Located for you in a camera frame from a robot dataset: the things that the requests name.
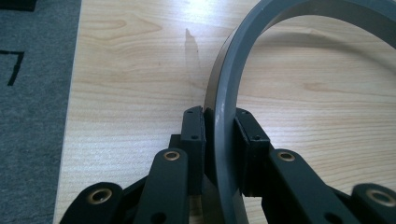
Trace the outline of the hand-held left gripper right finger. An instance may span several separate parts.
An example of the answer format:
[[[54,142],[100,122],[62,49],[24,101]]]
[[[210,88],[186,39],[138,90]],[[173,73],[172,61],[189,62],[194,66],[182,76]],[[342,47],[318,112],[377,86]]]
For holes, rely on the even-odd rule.
[[[259,122],[245,109],[236,109],[234,127],[239,187],[247,197],[262,197],[264,162],[270,151],[271,141]]]

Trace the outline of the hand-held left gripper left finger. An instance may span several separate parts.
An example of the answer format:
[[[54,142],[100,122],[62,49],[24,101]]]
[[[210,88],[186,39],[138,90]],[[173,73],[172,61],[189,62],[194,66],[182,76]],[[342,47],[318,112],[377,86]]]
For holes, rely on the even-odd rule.
[[[189,194],[201,195],[205,172],[205,118],[203,109],[195,106],[183,114],[181,146],[189,159]]]

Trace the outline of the black stand base plate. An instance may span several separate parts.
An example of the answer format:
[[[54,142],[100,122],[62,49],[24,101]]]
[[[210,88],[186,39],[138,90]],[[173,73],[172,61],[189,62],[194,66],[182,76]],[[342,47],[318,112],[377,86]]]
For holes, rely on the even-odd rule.
[[[0,9],[34,11],[37,0],[0,0]]]

